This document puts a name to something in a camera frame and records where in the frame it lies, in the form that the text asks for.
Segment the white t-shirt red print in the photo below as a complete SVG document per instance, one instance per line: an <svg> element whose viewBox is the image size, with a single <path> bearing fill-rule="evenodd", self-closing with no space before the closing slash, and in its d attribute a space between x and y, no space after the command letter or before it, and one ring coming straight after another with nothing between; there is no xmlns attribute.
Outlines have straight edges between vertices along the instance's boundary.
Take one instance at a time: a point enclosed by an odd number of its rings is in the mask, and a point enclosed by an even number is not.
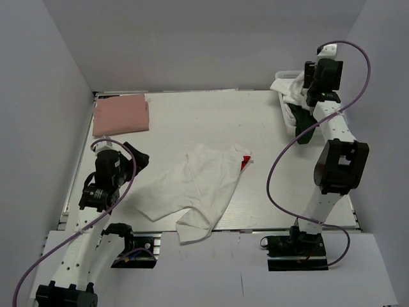
<svg viewBox="0 0 409 307"><path fill-rule="evenodd" d="M196 243L211 235L251 161L252 152L239 145L221 150L198 144L128 200L153 222L184 210L175 223L180 244Z"/></svg>

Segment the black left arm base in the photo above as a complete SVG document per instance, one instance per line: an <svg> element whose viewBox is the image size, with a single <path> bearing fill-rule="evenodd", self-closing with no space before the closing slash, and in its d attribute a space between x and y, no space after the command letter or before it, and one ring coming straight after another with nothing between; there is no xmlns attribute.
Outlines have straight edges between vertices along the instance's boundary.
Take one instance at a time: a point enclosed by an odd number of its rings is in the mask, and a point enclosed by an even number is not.
<svg viewBox="0 0 409 307"><path fill-rule="evenodd" d="M133 234L130 244L112 263L113 269L153 269L160 252L161 234Z"/></svg>

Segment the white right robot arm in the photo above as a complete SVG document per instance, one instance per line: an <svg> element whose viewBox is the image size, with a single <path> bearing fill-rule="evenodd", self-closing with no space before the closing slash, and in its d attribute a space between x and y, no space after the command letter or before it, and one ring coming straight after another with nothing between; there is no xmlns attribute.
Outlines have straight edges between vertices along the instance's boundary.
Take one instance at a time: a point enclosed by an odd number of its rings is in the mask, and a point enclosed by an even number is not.
<svg viewBox="0 0 409 307"><path fill-rule="evenodd" d="M369 155L369 145L357 140L341 114L340 87L343 62L322 58L305 64L307 105L320 124L325 146L314 167L316 188L303 218L297 218L299 233L288 239L289 249L303 255L322 231L334 205L360 184Z"/></svg>

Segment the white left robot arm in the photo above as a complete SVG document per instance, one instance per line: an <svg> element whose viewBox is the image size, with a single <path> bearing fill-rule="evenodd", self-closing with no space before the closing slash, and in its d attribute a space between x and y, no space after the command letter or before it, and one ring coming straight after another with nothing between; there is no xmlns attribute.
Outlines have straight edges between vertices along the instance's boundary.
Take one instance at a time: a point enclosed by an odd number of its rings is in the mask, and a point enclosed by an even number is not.
<svg viewBox="0 0 409 307"><path fill-rule="evenodd" d="M51 256L66 248L50 282L37 288L38 306L96 306L98 277L119 255L129 255L135 248L132 227L109 219L125 197L121 187L131 187L150 157L127 142L121 144L122 151L115 150L114 143L103 138L91 145L95 170L84 181L73 235L46 253Z"/></svg>

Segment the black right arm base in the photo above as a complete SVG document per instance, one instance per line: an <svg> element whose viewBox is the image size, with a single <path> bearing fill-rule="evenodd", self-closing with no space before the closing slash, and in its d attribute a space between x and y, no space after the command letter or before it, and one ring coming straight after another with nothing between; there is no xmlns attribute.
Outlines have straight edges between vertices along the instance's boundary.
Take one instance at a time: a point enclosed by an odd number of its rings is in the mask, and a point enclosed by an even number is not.
<svg viewBox="0 0 409 307"><path fill-rule="evenodd" d="M270 272L327 271L327 253L321 235L316 243L291 243L289 235L271 235L260 240L267 250Z"/></svg>

